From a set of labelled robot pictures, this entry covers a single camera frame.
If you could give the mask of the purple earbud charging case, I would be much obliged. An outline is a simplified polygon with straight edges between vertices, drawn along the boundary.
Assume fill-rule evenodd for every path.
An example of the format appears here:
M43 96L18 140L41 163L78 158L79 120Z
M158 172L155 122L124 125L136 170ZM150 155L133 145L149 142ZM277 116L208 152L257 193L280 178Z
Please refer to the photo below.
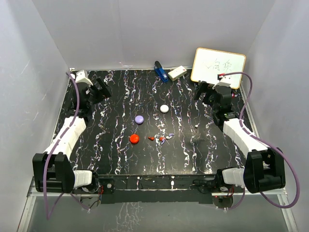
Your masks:
M137 115L137 116L135 117L135 123L136 123L136 124L140 125L140 124L142 124L143 122L144 122L144 117L143 117L143 116Z

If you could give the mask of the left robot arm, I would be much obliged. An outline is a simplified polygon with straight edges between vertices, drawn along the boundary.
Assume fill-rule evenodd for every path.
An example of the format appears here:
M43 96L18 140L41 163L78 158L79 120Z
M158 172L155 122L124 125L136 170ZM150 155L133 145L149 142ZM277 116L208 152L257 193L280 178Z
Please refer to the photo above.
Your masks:
M101 77L96 79L98 89L87 77L76 76L73 106L70 116L65 118L58 135L43 153L36 153L32 159L35 188L38 192L71 193L84 187L94 193L100 181L94 171L74 170L70 155L92 115L92 106L109 98L110 87Z

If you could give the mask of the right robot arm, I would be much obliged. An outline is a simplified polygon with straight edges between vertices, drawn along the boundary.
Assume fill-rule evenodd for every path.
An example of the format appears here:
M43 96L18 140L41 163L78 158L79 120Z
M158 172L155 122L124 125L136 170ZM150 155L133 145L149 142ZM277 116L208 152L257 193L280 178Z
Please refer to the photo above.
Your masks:
M212 109L215 125L238 146L246 159L244 168L219 169L215 177L216 188L225 192L235 185L258 193L285 187L283 157L254 139L254 134L239 122L237 113L232 110L232 89L199 82L194 99L198 100L201 94L205 94L203 103Z

